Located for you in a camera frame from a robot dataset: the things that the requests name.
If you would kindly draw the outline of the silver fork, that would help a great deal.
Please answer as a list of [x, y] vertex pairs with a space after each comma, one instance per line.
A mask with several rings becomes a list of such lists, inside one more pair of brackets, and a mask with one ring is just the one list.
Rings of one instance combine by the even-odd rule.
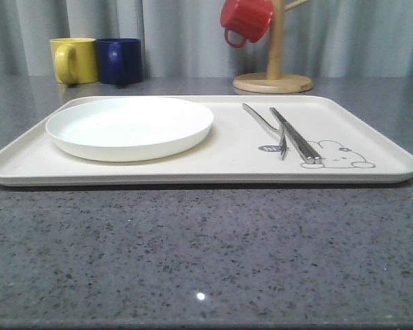
[[271, 124], [269, 124], [258, 112], [256, 112], [252, 107], [250, 107], [246, 103], [242, 103], [242, 108], [249, 113], [259, 124], [267, 128], [269, 131], [278, 134], [279, 136], [279, 152], [280, 152], [280, 159], [284, 161], [286, 159], [286, 154], [288, 150], [287, 141], [286, 141], [286, 132], [282, 120], [280, 119], [280, 114], [276, 108], [271, 107], [270, 112], [275, 117], [276, 121], [278, 122], [278, 127], [275, 128]]

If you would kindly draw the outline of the white round plate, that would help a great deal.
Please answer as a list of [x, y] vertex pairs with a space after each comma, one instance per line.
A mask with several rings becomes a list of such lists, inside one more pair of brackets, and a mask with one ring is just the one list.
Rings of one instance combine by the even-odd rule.
[[62, 110], [45, 124], [62, 151], [87, 160], [136, 162], [201, 143], [214, 120], [206, 106], [177, 98], [132, 96]]

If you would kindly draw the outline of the beige rabbit serving tray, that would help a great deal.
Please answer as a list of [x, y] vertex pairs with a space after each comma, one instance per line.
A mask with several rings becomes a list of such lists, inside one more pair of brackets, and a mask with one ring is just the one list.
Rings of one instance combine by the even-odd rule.
[[[0, 150], [4, 186], [103, 186], [195, 183], [397, 183], [413, 177], [413, 155], [336, 102], [317, 96], [191, 96], [212, 110], [207, 138], [170, 157], [143, 162], [95, 162], [61, 151], [43, 122]], [[266, 120], [276, 108], [322, 157], [304, 163], [290, 147], [285, 159]]]

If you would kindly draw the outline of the wooden mug tree stand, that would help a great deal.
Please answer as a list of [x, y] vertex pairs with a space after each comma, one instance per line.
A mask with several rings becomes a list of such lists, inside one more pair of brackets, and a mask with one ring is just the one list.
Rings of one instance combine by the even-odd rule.
[[290, 4], [286, 4], [286, 1], [273, 1], [266, 71], [236, 76], [233, 79], [236, 89], [263, 94], [291, 94], [313, 88], [313, 82], [307, 76], [281, 73], [284, 15], [286, 9], [303, 3], [305, 1], [293, 1]]

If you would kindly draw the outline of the dark blue mug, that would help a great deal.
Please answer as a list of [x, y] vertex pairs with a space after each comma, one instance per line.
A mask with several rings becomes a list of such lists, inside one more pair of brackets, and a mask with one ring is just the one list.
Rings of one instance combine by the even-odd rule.
[[96, 39], [98, 79], [106, 85], [143, 81], [142, 43], [137, 38]]

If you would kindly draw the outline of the red ribbed mug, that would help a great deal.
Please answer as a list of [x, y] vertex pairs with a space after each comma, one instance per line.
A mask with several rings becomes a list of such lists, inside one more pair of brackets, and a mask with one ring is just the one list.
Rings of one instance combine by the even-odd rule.
[[241, 48], [258, 42], [270, 27], [274, 5], [265, 0], [226, 0], [220, 15], [225, 41]]

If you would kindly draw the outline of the yellow mug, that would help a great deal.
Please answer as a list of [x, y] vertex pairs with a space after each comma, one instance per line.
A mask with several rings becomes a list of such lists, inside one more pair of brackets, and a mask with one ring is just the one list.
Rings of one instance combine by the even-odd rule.
[[56, 81], [64, 85], [94, 83], [98, 80], [94, 38], [50, 40]]

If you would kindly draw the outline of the grey curtain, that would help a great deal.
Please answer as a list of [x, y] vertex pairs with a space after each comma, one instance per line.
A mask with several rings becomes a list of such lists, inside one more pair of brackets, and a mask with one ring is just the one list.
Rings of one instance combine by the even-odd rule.
[[[49, 42], [137, 38], [149, 77], [265, 69], [267, 41], [230, 47], [221, 1], [0, 1], [0, 75], [50, 76]], [[282, 68], [310, 77], [413, 76], [413, 1], [309, 1], [285, 15]]]

